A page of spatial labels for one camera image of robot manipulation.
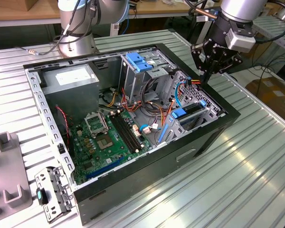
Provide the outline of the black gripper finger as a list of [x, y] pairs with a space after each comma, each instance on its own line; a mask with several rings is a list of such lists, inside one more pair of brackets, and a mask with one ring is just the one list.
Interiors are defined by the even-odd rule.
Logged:
[[208, 80], [213, 74], [223, 74], [243, 63], [243, 59], [238, 52], [222, 52], [214, 57], [210, 57], [209, 61], [211, 64], [208, 69]]
[[211, 76], [211, 64], [209, 61], [209, 56], [205, 56], [204, 60], [200, 58], [200, 55], [203, 52], [203, 44], [191, 45], [190, 50], [195, 66], [200, 71], [200, 82], [208, 82]]

